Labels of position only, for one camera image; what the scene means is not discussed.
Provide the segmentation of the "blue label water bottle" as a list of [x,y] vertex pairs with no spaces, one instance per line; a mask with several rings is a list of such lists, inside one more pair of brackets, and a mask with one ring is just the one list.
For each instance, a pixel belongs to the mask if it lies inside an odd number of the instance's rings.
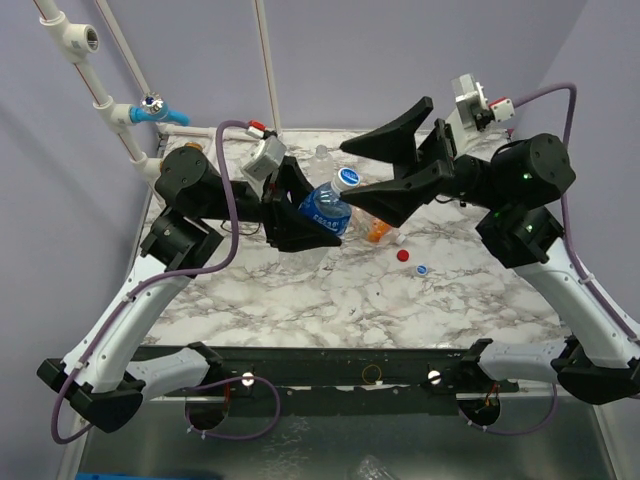
[[[352,207],[340,195],[360,185],[360,175],[343,167],[331,181],[314,189],[298,207],[300,213],[325,230],[340,238],[346,232],[352,216]],[[290,273],[306,273],[318,268],[329,251],[328,247],[296,253],[280,253],[282,268]]]

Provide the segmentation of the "clear bottle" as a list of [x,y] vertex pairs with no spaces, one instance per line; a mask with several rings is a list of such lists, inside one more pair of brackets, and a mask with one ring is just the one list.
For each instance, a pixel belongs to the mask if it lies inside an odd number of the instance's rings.
[[318,145],[309,160],[309,180],[314,186],[329,182],[334,176],[334,159],[325,145]]

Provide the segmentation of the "red bottle cap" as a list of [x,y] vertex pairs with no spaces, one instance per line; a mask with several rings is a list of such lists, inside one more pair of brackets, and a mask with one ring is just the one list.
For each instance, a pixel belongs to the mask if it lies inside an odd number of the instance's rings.
[[397,252],[396,257],[400,262],[406,262],[409,260],[410,255],[407,250],[401,249]]

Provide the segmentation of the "blue white bottle cap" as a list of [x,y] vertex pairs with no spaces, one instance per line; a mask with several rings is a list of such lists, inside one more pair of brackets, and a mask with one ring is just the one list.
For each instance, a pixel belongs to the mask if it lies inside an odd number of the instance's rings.
[[425,265],[418,265],[415,271],[416,271],[416,274],[420,277],[424,277],[429,273],[429,269]]

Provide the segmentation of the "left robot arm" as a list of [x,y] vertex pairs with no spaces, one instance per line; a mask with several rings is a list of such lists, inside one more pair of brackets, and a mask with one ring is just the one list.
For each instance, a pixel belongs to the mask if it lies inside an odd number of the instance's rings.
[[270,246],[286,253],[338,247],[341,239],[299,212],[312,186],[297,160],[284,156],[256,191],[234,180],[223,145],[215,161],[184,146],[161,163],[155,184],[166,207],[152,223],[116,297],[88,334],[61,358],[46,359],[38,377],[89,427],[112,433],[142,404],[179,390],[214,393],[222,359],[196,342],[152,360],[134,355],[174,298],[200,275],[226,269],[236,257],[243,222],[259,223]]

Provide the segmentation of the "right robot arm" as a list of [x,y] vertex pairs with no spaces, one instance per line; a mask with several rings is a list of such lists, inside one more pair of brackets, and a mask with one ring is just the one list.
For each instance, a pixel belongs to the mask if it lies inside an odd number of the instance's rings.
[[548,209],[576,177],[561,140],[538,134],[485,161],[470,154],[453,119],[437,120],[417,142],[432,108],[424,97],[395,120],[342,143],[345,153],[393,168],[390,180],[349,191],[344,200],[395,227],[440,196],[484,208],[477,232],[485,248],[536,289],[570,331],[545,343],[479,340],[463,359],[462,384],[474,392],[502,380],[558,384],[593,405],[637,395],[639,332],[618,323],[620,308],[603,305]]

